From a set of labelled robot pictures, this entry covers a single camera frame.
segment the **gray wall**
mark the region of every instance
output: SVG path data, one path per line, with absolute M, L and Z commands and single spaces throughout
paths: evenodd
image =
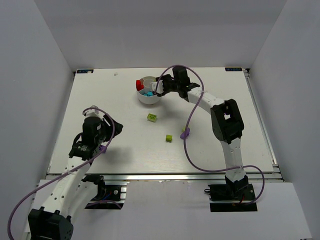
M 320 2 L 288 0 L 251 70 L 271 142 L 320 239 Z
M 35 0 L 76 68 L 250 67 L 286 0 Z
M 16 203 L 46 173 L 72 72 L 33 0 L 0 0 L 0 239 Z M 13 219 L 19 240 L 31 199 Z

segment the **red block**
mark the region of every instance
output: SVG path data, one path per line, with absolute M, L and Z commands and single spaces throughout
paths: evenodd
M 140 91 L 141 89 L 144 89 L 144 86 L 141 84 L 140 80 L 135 81 L 135 87 L 137 91 Z

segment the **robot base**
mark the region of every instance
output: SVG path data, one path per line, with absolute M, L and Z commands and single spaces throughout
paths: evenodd
M 227 191 L 226 184 L 209 185 L 210 212 L 257 212 L 257 204 L 251 203 L 256 198 L 252 184 L 241 191 L 241 195 L 233 197 Z

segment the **green block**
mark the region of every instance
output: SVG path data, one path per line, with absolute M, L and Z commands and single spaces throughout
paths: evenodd
M 157 121 L 157 116 L 154 115 L 154 114 L 149 113 L 148 116 L 146 117 L 146 119 L 148 119 L 148 121 L 151 121 L 151 122 L 155 123 Z
M 167 143 L 171 143 L 171 142 L 172 142 L 172 135 L 166 135 L 166 136 L 165 136 L 165 141 L 166 141 Z

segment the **white table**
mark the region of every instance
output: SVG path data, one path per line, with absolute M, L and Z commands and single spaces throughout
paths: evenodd
M 187 161 L 180 134 L 194 107 L 172 92 L 154 105 L 139 102 L 136 80 L 158 77 L 164 68 L 94 69 L 77 73 L 64 120 L 49 167 L 50 174 L 63 172 L 75 136 L 82 131 L 82 110 L 96 105 L 124 125 L 122 133 L 112 140 L 107 152 L 93 163 L 89 173 L 158 174 L 198 173 Z M 241 139 L 244 165 L 256 165 L 272 172 L 272 157 L 242 71 L 226 72 L 223 67 L 194 68 L 204 82 L 205 90 L 216 97 L 237 101 L 244 122 Z M 198 79 L 190 72 L 191 82 Z M 157 115 L 155 123 L 147 115 Z M 225 159 L 220 142 L 212 131 L 211 116 L 198 108 L 190 122 L 187 149 L 196 165 L 204 169 L 223 169 Z M 172 143 L 166 135 L 173 135 Z

